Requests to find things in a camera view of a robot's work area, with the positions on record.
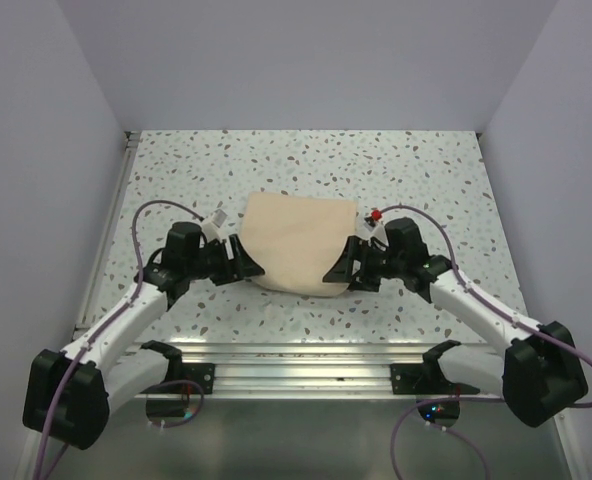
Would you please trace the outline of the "beige cloth wrap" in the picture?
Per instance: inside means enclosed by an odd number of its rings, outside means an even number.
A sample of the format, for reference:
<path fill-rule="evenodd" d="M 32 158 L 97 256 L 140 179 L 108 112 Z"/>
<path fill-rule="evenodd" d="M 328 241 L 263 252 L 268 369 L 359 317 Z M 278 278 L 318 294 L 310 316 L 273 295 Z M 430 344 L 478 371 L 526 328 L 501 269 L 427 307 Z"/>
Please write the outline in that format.
<path fill-rule="evenodd" d="M 325 283 L 323 277 L 355 234 L 356 215 L 357 203 L 352 200 L 251 193 L 239 237 L 265 271 L 253 282 L 289 294 L 341 295 L 348 284 Z"/>

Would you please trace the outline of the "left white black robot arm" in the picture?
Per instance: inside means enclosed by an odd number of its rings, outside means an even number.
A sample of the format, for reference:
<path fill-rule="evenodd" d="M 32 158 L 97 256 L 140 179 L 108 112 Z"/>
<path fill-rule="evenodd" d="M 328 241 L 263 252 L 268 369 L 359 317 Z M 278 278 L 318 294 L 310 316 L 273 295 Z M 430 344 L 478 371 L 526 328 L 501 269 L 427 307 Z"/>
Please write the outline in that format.
<path fill-rule="evenodd" d="M 155 389 L 185 395 L 203 391 L 183 367 L 181 352 L 150 340 L 125 359 L 135 340 L 184 296 L 192 282 L 216 286 L 264 275 L 239 237 L 208 239 L 192 222 L 172 225 L 163 247 L 141 261 L 121 302 L 90 330 L 59 351 L 32 361 L 22 423 L 85 450 L 111 414 L 140 393 Z"/>

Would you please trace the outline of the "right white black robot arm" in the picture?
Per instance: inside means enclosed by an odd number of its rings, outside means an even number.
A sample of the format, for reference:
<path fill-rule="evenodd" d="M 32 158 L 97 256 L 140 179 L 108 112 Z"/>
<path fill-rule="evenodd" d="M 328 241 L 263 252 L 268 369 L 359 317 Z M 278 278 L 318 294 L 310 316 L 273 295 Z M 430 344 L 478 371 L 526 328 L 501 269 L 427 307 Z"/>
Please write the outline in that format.
<path fill-rule="evenodd" d="M 558 322 L 542 325 L 513 313 L 457 271 L 454 262 L 432 255 L 410 218 L 385 224 L 386 239 L 347 239 L 324 275 L 351 291 L 377 292 L 384 280 L 400 280 L 427 303 L 460 319 L 494 350 L 492 354 L 446 340 L 422 355 L 415 376 L 417 395 L 486 393 L 501 397 L 525 425 L 537 427 L 588 392 L 573 337 Z"/>

